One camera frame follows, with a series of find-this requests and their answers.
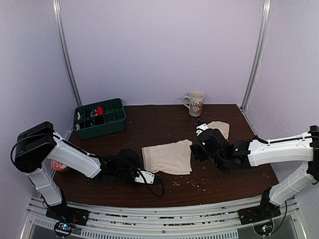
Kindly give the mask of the cream underwear navy trim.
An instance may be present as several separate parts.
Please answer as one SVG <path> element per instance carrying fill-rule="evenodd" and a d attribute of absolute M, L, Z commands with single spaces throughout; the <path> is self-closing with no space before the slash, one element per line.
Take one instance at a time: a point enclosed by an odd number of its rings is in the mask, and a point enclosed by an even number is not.
<path fill-rule="evenodd" d="M 229 138 L 230 125 L 228 123 L 222 121 L 212 121 L 208 123 L 207 126 L 211 129 L 218 129 L 225 139 Z"/>

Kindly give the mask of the cream boxer underwear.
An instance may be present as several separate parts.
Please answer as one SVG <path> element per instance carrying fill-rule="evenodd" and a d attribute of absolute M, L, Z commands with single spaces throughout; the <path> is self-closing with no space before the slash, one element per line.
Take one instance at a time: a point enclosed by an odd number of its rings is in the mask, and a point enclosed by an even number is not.
<path fill-rule="evenodd" d="M 192 172 L 190 160 L 192 141 L 178 142 L 142 148 L 144 168 L 152 173 L 188 175 Z"/>

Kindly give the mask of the white patterned ceramic mug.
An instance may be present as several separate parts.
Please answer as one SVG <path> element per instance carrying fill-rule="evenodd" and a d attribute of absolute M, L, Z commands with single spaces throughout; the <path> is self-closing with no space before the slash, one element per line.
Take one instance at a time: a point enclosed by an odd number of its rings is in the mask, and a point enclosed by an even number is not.
<path fill-rule="evenodd" d="M 188 96 L 181 98 L 181 103 L 188 108 L 189 114 L 192 117 L 201 115 L 205 94 L 201 91 L 192 91 Z"/>

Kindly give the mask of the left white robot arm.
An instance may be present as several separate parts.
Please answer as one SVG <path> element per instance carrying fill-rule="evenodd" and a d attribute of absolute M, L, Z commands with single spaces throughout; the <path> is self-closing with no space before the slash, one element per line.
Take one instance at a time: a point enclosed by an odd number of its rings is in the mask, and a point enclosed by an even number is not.
<path fill-rule="evenodd" d="M 119 177 L 147 183 L 143 171 L 135 164 L 135 158 L 103 157 L 86 152 L 73 145 L 60 134 L 53 124 L 44 121 L 18 135 L 11 148 L 12 164 L 24 173 L 42 195 L 50 210 L 61 221 L 72 216 L 63 191 L 48 173 L 45 160 L 53 160 L 72 168 L 88 178 L 113 183 Z"/>

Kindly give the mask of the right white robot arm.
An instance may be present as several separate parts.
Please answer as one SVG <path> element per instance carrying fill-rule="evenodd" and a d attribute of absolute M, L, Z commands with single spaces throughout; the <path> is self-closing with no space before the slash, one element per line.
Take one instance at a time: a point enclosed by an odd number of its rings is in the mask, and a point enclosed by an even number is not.
<path fill-rule="evenodd" d="M 267 189 L 256 208 L 259 219 L 267 219 L 288 198 L 309 184 L 319 181 L 319 127 L 291 137 L 251 140 L 230 144 L 220 130 L 211 129 L 202 121 L 195 124 L 198 142 L 190 146 L 195 160 L 209 160 L 223 173 L 248 169 L 269 163 L 300 161 L 300 167 L 281 183 Z"/>

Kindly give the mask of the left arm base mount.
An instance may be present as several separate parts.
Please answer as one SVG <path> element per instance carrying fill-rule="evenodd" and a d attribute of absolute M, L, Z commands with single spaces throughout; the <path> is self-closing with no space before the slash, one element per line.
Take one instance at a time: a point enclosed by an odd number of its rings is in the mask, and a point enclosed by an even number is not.
<path fill-rule="evenodd" d="M 89 211 L 84 209 L 68 207 L 66 212 L 62 213 L 53 213 L 49 209 L 47 209 L 45 215 L 49 218 L 56 219 L 61 222 L 85 226 L 88 221 Z"/>

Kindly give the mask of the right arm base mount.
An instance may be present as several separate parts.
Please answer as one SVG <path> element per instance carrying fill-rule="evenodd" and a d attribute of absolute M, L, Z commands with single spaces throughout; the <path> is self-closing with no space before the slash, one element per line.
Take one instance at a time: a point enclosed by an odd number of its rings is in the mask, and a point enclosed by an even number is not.
<path fill-rule="evenodd" d="M 253 224 L 264 220 L 271 220 L 273 217 L 281 215 L 281 210 L 278 206 L 274 208 L 261 208 L 260 206 L 240 209 L 238 216 L 241 225 Z"/>

